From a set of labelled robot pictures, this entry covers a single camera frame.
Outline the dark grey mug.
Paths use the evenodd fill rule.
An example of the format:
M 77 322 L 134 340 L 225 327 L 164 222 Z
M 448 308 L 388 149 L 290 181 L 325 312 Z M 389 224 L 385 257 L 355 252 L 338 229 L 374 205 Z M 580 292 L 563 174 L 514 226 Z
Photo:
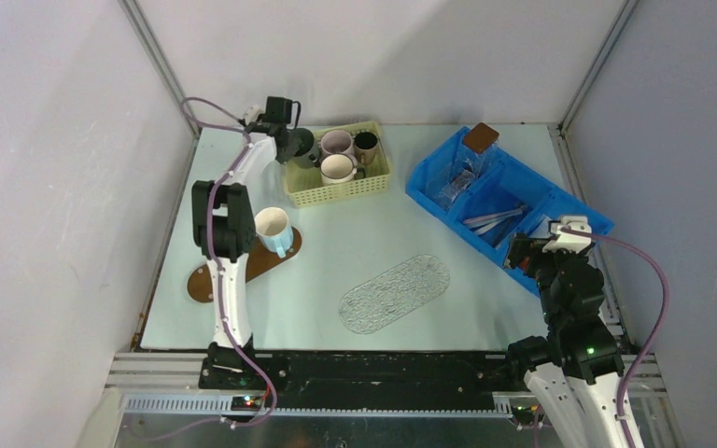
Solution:
M 320 164 L 320 148 L 314 133 L 305 128 L 290 131 L 289 143 L 294 149 L 291 162 L 302 169 L 317 168 Z

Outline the pink mug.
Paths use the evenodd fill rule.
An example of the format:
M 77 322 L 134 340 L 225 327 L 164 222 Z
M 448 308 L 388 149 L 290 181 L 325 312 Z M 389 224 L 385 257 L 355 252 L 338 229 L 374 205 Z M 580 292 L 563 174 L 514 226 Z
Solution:
M 354 154 L 353 136 L 345 130 L 332 130 L 326 132 L 321 137 L 319 146 L 323 158 L 336 154 L 343 154 L 346 156 L 352 156 Z

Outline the white ribbed mug black rim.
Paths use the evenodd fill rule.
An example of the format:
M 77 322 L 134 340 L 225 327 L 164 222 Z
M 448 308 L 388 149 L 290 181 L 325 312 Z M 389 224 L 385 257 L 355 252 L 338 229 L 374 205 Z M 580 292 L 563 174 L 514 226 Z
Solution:
M 366 170 L 351 156 L 332 154 L 326 157 L 319 167 L 324 186 L 339 185 L 366 177 Z

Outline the light blue mug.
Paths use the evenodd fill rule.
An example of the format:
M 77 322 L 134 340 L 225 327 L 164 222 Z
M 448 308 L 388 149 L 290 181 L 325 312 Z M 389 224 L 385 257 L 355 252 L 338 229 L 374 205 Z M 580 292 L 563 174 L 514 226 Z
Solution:
M 254 217 L 256 233 L 262 245 L 284 259 L 293 247 L 294 233 L 288 214 L 279 207 L 266 207 Z

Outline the clear container with brown lid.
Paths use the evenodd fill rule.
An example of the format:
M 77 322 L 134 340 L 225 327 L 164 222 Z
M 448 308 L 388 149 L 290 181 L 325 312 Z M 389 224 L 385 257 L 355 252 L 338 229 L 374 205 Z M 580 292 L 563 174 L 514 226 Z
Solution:
M 466 171 L 475 177 L 481 176 L 489 167 L 499 132 L 480 122 L 461 139 L 456 155 L 458 171 Z

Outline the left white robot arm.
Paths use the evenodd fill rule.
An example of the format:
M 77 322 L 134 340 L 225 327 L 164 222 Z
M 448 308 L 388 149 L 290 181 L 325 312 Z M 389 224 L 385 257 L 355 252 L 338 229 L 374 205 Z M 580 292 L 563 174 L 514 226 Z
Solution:
M 265 169 L 285 164 L 315 144 L 312 131 L 283 124 L 253 123 L 221 178 L 191 187 L 192 233 L 206 257 L 213 287 L 216 325 L 213 343 L 238 350 L 252 338 L 246 305 L 246 270 L 256 240 L 248 186 Z

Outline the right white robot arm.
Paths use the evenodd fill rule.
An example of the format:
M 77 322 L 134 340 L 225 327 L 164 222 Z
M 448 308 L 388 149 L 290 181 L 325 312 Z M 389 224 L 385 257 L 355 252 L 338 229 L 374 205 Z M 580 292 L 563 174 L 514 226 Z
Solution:
M 512 237 L 504 266 L 536 282 L 546 336 L 509 345 L 505 375 L 531 391 L 566 447 L 641 447 L 615 337 L 600 317 L 604 277 L 588 254 L 594 243 L 558 234 Z

